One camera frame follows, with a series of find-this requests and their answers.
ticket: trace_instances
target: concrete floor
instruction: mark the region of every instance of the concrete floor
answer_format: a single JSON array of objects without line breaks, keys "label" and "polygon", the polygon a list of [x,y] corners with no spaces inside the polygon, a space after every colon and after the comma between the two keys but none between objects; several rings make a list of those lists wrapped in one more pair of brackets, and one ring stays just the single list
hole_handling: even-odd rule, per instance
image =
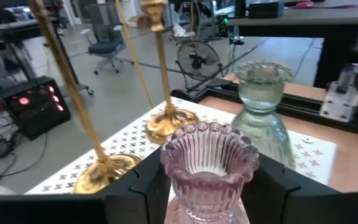
[{"label": "concrete floor", "polygon": [[[150,105],[145,97],[136,69],[129,63],[117,63],[120,73],[115,73],[112,67],[107,65],[99,72],[98,77],[93,74],[94,67],[101,59],[86,53],[88,43],[85,37],[78,35],[81,29],[82,27],[76,27],[75,30],[66,30],[63,41],[79,81],[89,85],[95,92],[94,96],[88,96],[85,91],[82,91],[81,94],[100,139],[104,140],[147,112]],[[131,29],[130,32],[147,86],[152,94],[154,104],[157,105],[163,101],[163,94],[154,34],[146,29]],[[175,64],[177,46],[174,41],[168,40],[168,35],[168,33],[164,34],[163,39],[167,54],[170,87],[171,89],[184,89],[183,76]],[[312,40],[247,37],[243,41],[245,44],[236,49],[235,64],[249,60],[267,59],[283,62],[295,71]],[[50,53],[47,51],[45,53],[43,50],[42,39],[29,40],[26,45],[33,56],[32,63],[37,73],[54,77],[57,83],[62,84],[62,79]],[[319,46],[321,46],[321,40],[316,39],[299,69],[300,72],[293,81],[294,83],[313,84],[319,58]],[[230,52],[228,40],[215,41],[212,47],[219,54],[221,63],[224,66],[227,65]],[[131,59],[128,49],[123,50],[118,57]],[[47,150],[43,159],[26,172],[3,178],[0,184],[23,194],[92,148],[69,98],[67,98],[67,103],[73,117],[71,121],[49,131]],[[17,162],[10,172],[33,164],[41,156],[44,144],[45,135],[35,141],[24,139],[14,151],[17,155]],[[0,171],[4,170],[10,162],[10,158],[1,160]]]}]

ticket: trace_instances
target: office chair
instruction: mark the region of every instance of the office chair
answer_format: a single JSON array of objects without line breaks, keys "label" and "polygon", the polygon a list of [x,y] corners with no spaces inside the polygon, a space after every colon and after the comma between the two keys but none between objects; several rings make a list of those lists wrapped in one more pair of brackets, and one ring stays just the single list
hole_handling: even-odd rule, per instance
[{"label": "office chair", "polygon": [[112,65],[116,73],[119,73],[114,61],[122,62],[122,60],[117,60],[115,56],[126,48],[126,39],[122,34],[122,25],[117,14],[116,5],[114,2],[93,4],[88,7],[88,10],[97,43],[92,43],[90,40],[89,29],[83,30],[81,34],[85,35],[88,40],[88,53],[104,58],[98,63],[93,73],[98,75],[98,70],[108,63]]}]

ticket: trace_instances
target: electric fan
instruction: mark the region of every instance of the electric fan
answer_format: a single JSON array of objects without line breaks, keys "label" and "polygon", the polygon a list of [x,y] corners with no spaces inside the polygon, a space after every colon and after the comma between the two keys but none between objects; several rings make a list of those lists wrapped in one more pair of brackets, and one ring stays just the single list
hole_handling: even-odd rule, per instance
[{"label": "electric fan", "polygon": [[[208,44],[198,40],[187,40],[178,49],[178,64],[188,91],[196,90],[199,86],[212,80],[220,73],[223,77],[222,64],[216,51]],[[198,84],[188,88],[186,76]]]}]

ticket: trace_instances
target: gold candlestick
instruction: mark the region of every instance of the gold candlestick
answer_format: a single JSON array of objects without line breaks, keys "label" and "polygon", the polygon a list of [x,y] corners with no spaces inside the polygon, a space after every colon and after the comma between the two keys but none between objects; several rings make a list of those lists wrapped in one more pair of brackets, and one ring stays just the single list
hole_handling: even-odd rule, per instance
[{"label": "gold candlestick", "polygon": [[171,102],[170,89],[168,84],[167,64],[165,63],[165,51],[162,41],[164,29],[161,18],[167,6],[166,0],[142,0],[140,7],[152,22],[152,31],[157,41],[158,59],[160,60],[162,86],[164,91],[165,111],[153,116],[146,124],[146,134],[152,142],[163,144],[167,136],[174,130],[182,128],[187,124],[198,123],[197,116],[187,110],[177,110]]},{"label": "gold candlestick", "polygon": [[95,153],[98,157],[97,162],[87,168],[78,178],[74,186],[74,193],[96,193],[136,166],[141,159],[130,154],[118,154],[111,157],[105,155],[103,152],[104,149],[100,145],[99,137],[93,128],[86,107],[76,90],[76,83],[74,81],[73,74],[68,67],[68,61],[64,56],[62,49],[58,45],[44,5],[38,0],[29,0],[29,6],[38,20],[42,34],[47,40],[48,46],[55,57],[55,61],[58,65],[60,73],[62,74],[67,90],[73,99],[73,104],[76,112],[78,113],[78,117],[80,118],[86,132],[90,136]]}]

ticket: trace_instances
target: clear glass vase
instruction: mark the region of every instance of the clear glass vase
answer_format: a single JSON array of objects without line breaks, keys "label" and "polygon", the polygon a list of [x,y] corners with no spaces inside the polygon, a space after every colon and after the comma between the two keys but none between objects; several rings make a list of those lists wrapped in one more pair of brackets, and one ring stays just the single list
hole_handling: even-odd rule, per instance
[{"label": "clear glass vase", "polygon": [[244,108],[232,127],[250,137],[262,154],[295,168],[287,129],[275,112],[285,82],[293,78],[291,69],[273,62],[249,62],[238,66],[235,75]]},{"label": "clear glass vase", "polygon": [[170,224],[248,223],[240,195],[259,167],[250,138],[228,125],[200,122],[176,130],[161,150],[179,201],[175,214],[167,214]]}]

